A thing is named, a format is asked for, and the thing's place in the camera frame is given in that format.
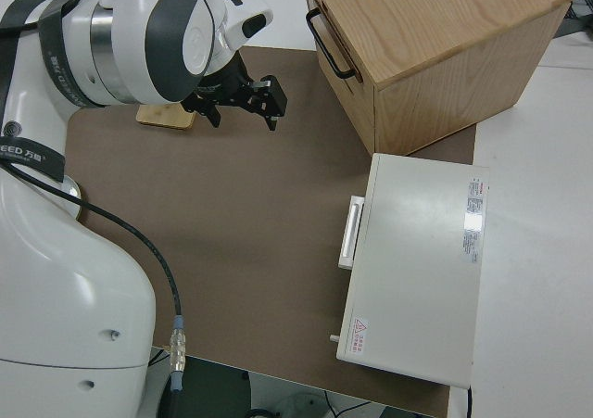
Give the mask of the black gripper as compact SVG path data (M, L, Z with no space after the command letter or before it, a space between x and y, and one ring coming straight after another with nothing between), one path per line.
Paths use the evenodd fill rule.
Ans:
M234 55L220 70L205 75L197 88L183 100L186 112L196 112L208 119L214 128L221 124L216 106L240 106L260 115L268 129L276 130L277 121L285 115L287 97L273 75L253 82L240 55Z

